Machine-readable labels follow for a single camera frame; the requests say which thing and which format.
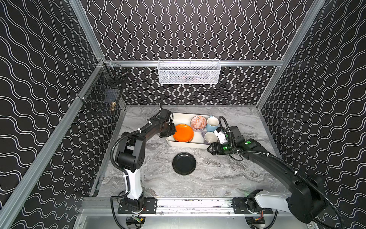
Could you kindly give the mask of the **lavender mug white inside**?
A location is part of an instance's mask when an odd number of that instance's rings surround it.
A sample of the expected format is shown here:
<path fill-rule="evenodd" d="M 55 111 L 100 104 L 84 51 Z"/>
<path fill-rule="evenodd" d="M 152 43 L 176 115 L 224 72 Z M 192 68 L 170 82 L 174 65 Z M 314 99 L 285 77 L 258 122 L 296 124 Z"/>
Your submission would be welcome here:
<path fill-rule="evenodd" d="M 202 132 L 202 137 L 204 138 L 204 144 L 210 145 L 218 141 L 218 137 L 214 132 Z"/>

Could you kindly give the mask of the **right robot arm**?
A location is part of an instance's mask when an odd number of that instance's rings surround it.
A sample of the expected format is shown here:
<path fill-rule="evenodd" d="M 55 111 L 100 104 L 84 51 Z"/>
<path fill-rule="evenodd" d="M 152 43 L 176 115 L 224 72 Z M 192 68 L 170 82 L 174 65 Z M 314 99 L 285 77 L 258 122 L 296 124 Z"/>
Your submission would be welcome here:
<path fill-rule="evenodd" d="M 227 120 L 218 117 L 219 127 L 215 131 L 218 141 L 211 143 L 207 151 L 214 156 L 228 155 L 234 160 L 248 160 L 279 180 L 289 195 L 265 192 L 257 189 L 246 198 L 246 208 L 252 213 L 273 209 L 291 213 L 303 223 L 314 221 L 327 206 L 319 178 L 301 175 L 285 161 L 271 154 L 258 141 L 245 139 L 236 126 L 229 126 Z"/>

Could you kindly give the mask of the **orange plate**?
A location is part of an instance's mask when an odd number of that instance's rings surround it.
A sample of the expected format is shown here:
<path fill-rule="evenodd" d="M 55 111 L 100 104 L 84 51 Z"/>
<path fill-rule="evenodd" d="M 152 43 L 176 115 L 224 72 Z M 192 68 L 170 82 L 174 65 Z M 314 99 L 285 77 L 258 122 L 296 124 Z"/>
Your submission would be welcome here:
<path fill-rule="evenodd" d="M 190 142 L 194 137 L 193 129 L 186 124 L 179 124 L 175 126 L 176 133 L 173 138 L 177 142 Z"/>

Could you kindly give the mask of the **white plastic bin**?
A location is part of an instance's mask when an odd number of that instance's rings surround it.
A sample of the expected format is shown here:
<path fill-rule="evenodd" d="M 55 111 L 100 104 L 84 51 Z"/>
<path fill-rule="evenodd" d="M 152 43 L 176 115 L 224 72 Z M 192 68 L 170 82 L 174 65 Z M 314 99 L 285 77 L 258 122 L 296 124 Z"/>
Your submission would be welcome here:
<path fill-rule="evenodd" d="M 190 126 L 191 119 L 196 116 L 201 115 L 208 119 L 212 115 L 203 114 L 185 114 L 185 113 L 173 113 L 175 126 L 179 124 L 186 124 Z M 204 144 L 204 138 L 202 137 L 202 132 L 207 132 L 206 128 L 203 131 L 194 131 L 194 137 L 190 142 L 177 142 L 174 140 L 173 136 L 167 137 L 166 141 L 168 145 L 173 147 L 186 147 L 186 148 L 199 148 L 207 149 L 209 145 Z"/>

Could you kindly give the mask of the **light blue mug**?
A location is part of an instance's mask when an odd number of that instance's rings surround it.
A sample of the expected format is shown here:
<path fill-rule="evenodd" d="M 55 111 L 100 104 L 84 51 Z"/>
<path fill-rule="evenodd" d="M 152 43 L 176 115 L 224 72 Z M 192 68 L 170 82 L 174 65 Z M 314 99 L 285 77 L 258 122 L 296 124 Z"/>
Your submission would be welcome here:
<path fill-rule="evenodd" d="M 206 130 L 207 132 L 214 132 L 219 126 L 219 120 L 214 117 L 214 116 L 210 116 L 207 119 L 207 124 L 206 124 Z"/>

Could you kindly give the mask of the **black plate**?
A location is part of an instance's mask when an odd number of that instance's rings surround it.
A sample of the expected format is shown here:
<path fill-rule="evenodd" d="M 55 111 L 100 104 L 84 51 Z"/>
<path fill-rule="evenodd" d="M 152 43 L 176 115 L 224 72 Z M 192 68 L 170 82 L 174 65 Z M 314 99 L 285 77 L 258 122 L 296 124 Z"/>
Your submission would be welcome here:
<path fill-rule="evenodd" d="M 194 156 L 187 152 L 181 152 L 175 155 L 172 161 L 173 170 L 182 176 L 193 173 L 196 169 L 196 160 Z"/>

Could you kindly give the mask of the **red patterned bowl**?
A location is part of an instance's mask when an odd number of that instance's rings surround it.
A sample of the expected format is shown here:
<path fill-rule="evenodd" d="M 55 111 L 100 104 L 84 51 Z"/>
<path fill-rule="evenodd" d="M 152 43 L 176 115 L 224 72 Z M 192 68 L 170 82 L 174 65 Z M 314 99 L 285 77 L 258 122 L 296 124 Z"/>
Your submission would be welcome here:
<path fill-rule="evenodd" d="M 194 116 L 190 121 L 193 131 L 203 131 L 207 126 L 207 119 L 201 115 Z"/>

